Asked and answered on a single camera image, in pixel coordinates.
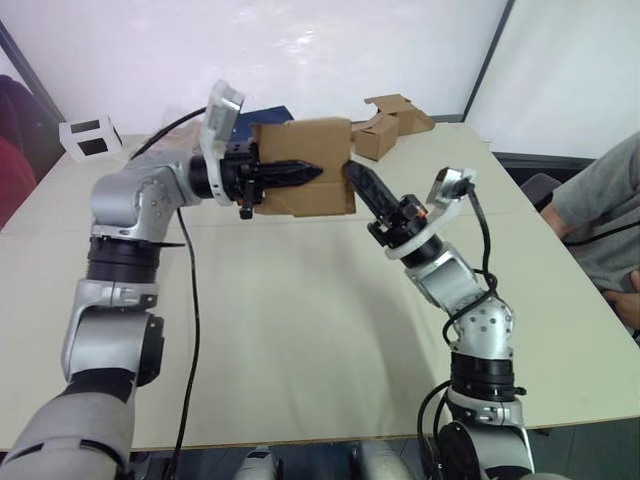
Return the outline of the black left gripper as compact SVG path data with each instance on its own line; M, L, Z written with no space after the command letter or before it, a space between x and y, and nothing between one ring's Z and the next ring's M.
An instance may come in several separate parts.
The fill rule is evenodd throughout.
M301 186L322 173L321 167L302 160L260 163L258 145L253 141L229 144L221 160L224 192L239 206L242 220L253 218L264 189Z

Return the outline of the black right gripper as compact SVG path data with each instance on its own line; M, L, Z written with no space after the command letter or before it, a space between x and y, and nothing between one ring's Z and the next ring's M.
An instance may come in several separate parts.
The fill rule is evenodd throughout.
M426 210L413 194L397 199L371 168L349 160L344 172L353 190L374 214L368 231L383 247L400 247L426 226Z

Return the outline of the person's bare hand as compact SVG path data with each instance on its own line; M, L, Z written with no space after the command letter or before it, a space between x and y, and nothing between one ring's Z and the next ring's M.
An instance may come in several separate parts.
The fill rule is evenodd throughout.
M604 298L613 307L622 323L632 330L632 338L639 343L639 271L629 276L633 291L630 293L606 290Z

